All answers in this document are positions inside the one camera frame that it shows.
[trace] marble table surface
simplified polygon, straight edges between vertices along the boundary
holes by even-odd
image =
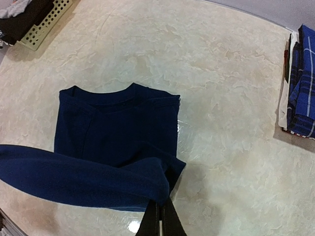
[[[277,126],[288,36],[198,0],[74,0],[36,52],[6,53],[0,143],[53,150],[58,92],[73,85],[180,94],[187,167],[172,197],[187,234],[310,236],[315,141]],[[0,207],[29,236],[132,236],[143,216],[57,204],[2,181]]]

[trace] blue fabric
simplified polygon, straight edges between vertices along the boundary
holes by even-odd
[[[302,25],[299,38],[292,58],[287,129],[315,138],[315,31]]]
[[[62,90],[55,153],[1,145],[0,178],[64,204],[162,205],[185,166],[176,158],[178,110],[178,95],[137,84],[107,94]]]

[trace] laundry basket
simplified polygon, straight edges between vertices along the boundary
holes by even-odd
[[[34,25],[19,42],[25,47],[36,51],[49,31],[71,5],[72,0],[55,0],[54,8],[45,19],[38,26]]]

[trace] navy blue shirt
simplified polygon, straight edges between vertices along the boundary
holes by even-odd
[[[185,166],[176,158],[178,111],[179,95],[137,84],[105,94],[62,90],[55,153],[2,145],[0,178],[70,205],[162,205]]]

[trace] blue plaid shirt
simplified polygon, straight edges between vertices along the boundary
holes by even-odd
[[[315,138],[315,31],[302,25],[292,54],[287,129]]]

